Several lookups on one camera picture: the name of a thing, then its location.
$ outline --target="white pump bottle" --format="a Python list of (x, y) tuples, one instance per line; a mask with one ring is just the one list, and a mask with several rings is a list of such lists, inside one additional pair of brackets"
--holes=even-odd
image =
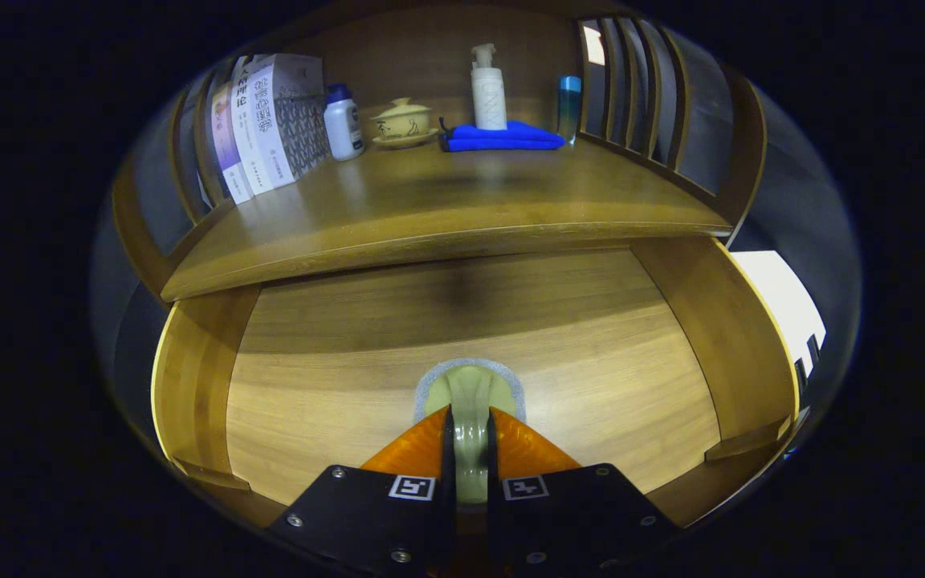
[(495, 44), (481, 44), (473, 47), (473, 62), (470, 77), (473, 80), (473, 107), (477, 117), (477, 128), (485, 131), (506, 129), (506, 88), (502, 82), (502, 69), (491, 68), (491, 55)]

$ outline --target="white plastic bottle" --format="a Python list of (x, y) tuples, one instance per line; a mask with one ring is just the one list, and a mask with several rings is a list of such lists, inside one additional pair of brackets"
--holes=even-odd
[(324, 110), (327, 140), (335, 160), (347, 161), (363, 154), (363, 132), (359, 129), (359, 111), (352, 93), (344, 84), (327, 87), (327, 110)]
[(470, 50), (477, 55), (470, 78), (473, 80), (473, 109), (477, 128), (485, 131), (506, 129), (506, 88), (502, 82), (502, 69), (491, 68), (491, 55), (495, 44), (481, 44)]

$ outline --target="blue bottle cap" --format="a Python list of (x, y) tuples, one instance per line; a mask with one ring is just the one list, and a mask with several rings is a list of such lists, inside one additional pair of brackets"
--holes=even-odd
[(339, 82), (338, 84), (327, 85), (327, 104), (346, 101), (350, 98), (352, 98), (352, 93), (344, 84)]
[(559, 77), (559, 89), (561, 91), (581, 91), (580, 76), (561, 76)]

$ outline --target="folded blue towel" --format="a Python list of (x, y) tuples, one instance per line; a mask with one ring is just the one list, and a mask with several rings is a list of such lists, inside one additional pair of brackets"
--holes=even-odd
[(441, 135), (441, 148), (448, 153), (492, 149), (552, 150), (566, 144), (562, 136), (553, 135), (517, 120), (509, 120), (506, 127), (504, 131), (483, 131), (472, 124), (445, 128)]

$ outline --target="wooden shelf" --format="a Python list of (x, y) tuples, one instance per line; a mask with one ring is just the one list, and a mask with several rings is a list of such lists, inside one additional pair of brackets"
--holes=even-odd
[(515, 371), (529, 425), (645, 493), (720, 440), (695, 352), (638, 259), (568, 251), (264, 287), (230, 374), (229, 467), (291, 504), (407, 430), (419, 378), (458, 357)]
[(327, 160), (224, 215), (161, 295), (174, 301), (323, 271), (730, 231), (675, 183), (590, 142), (557, 151), (371, 148), (355, 160)]

